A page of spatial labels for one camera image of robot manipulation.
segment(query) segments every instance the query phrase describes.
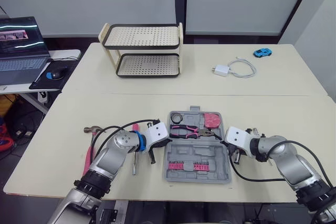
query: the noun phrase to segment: blue toy car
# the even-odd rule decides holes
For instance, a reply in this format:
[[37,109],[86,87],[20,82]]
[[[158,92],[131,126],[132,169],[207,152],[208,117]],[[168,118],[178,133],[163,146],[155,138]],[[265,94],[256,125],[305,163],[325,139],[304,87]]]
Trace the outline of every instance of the blue toy car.
[[257,58],[261,58],[263,56],[270,56],[271,54],[272,51],[269,48],[260,48],[259,50],[256,50],[253,53],[253,55]]

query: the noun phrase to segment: computer mouse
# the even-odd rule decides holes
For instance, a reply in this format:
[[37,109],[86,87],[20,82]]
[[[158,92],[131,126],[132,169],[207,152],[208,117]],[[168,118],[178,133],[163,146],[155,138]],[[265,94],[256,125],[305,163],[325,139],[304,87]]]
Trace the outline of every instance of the computer mouse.
[[46,77],[50,80],[60,80],[64,78],[67,72],[68,72],[67,67],[58,67],[53,69],[52,72],[47,72]]

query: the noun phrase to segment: hammer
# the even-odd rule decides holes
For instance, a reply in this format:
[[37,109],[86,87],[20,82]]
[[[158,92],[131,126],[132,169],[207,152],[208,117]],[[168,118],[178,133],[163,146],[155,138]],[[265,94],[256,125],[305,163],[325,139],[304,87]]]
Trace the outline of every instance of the hammer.
[[92,132],[92,139],[91,139],[90,147],[88,148],[88,151],[86,152],[83,175],[88,171],[89,166],[90,166],[90,153],[91,153],[91,149],[92,149],[92,147],[91,147],[92,142],[95,139],[97,133],[100,132],[101,130],[102,130],[102,128],[99,127],[99,126],[92,126],[92,127],[85,127],[84,128],[85,133]]

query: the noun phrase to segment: hammer head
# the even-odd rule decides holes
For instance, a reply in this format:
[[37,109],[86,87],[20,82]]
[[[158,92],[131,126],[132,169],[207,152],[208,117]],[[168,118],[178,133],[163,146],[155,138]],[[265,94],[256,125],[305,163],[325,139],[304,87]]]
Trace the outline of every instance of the hammer head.
[[92,127],[85,127],[84,128],[84,132],[85,133],[89,133],[89,132],[98,132],[98,131],[101,131],[102,128],[99,127],[99,126],[92,126]]

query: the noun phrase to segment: gray toolbox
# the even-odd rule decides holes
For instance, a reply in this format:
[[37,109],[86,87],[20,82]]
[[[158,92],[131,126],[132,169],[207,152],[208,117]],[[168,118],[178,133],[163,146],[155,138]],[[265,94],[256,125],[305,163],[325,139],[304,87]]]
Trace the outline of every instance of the gray toolbox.
[[[167,127],[172,141],[165,148],[164,177],[170,182],[230,183],[228,151],[221,143],[221,139],[224,140],[222,116],[217,112],[200,111],[198,106],[190,109],[169,114]],[[220,119],[219,126],[210,130],[214,135],[205,127],[206,114]]]

